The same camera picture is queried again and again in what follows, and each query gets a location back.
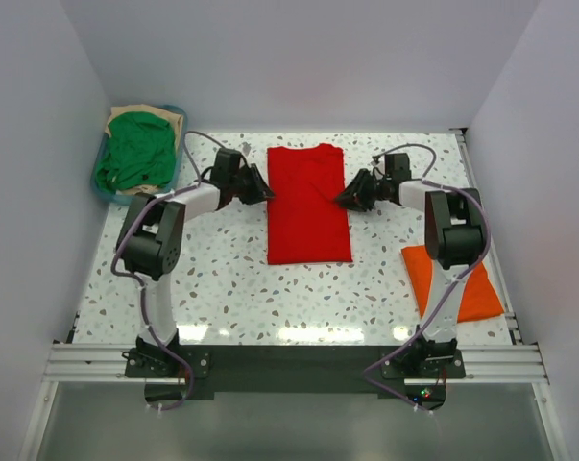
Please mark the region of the red t-shirt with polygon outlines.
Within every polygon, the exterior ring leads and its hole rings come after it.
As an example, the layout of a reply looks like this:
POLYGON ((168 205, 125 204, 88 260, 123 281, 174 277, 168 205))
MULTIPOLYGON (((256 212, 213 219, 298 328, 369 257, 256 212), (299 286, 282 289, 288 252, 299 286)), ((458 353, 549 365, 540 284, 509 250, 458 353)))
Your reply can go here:
POLYGON ((343 150, 270 147, 267 171, 268 263, 351 262, 348 215, 334 202, 345 188, 343 150))

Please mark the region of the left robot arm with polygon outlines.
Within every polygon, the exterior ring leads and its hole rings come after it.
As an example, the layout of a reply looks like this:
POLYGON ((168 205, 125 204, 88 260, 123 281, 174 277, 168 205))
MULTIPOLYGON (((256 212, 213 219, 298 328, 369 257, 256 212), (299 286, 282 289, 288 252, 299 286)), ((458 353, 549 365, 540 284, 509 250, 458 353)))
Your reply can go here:
POLYGON ((180 351, 171 302, 171 273, 181 258, 184 225, 234 199, 251 206, 274 197, 255 164, 237 150, 221 148, 194 184, 132 199, 110 266, 114 275, 132 279, 139 290, 140 331, 125 355, 130 372, 191 381, 194 372, 180 351))

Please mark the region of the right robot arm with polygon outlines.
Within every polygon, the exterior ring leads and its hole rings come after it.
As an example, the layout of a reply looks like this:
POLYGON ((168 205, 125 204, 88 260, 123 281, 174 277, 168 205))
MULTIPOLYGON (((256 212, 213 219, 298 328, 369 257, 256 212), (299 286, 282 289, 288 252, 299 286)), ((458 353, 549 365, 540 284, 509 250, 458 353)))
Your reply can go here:
POLYGON ((367 376, 389 366, 402 377, 463 378, 457 323, 469 276, 491 246, 489 223, 475 188, 458 188, 412 175, 410 158, 399 147, 373 157, 334 199, 347 210, 370 211, 377 201, 424 215, 424 246, 432 279, 424 315, 404 344, 368 366, 367 376))

